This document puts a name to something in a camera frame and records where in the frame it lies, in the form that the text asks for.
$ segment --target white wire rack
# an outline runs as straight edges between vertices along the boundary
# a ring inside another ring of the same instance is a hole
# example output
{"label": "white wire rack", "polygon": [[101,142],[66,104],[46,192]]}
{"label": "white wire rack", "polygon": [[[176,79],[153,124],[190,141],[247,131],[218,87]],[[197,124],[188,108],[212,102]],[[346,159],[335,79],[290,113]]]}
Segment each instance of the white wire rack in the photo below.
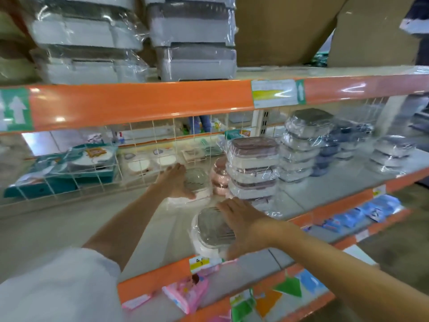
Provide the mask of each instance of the white wire rack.
{"label": "white wire rack", "polygon": [[[348,115],[348,119],[372,124],[384,103],[385,99],[378,99],[318,107],[341,117]],[[280,137],[288,114],[298,108],[303,106],[210,115],[210,129],[204,127],[200,118],[194,117],[23,133],[33,156],[22,161],[19,171],[13,173],[14,178],[21,178],[20,182],[15,182],[12,193],[6,192],[8,184],[1,184],[0,217],[143,188],[153,183],[161,170],[175,162],[187,168],[201,167],[208,172],[216,158],[222,155],[226,131],[243,136]],[[103,144],[101,148],[93,145],[100,142]],[[70,151],[79,145],[80,149]],[[82,155],[86,162],[79,159]],[[34,165],[38,165],[38,169],[43,167],[42,173],[26,175]],[[46,175],[60,165],[61,176]]]}

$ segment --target white sleeve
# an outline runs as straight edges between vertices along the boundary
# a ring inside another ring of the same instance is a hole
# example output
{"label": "white sleeve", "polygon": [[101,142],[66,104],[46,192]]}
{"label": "white sleeve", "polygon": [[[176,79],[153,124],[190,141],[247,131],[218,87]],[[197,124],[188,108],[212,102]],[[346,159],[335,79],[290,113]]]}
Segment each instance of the white sleeve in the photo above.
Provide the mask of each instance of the white sleeve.
{"label": "white sleeve", "polygon": [[90,249],[67,249],[0,285],[2,322],[121,322],[118,264]]}

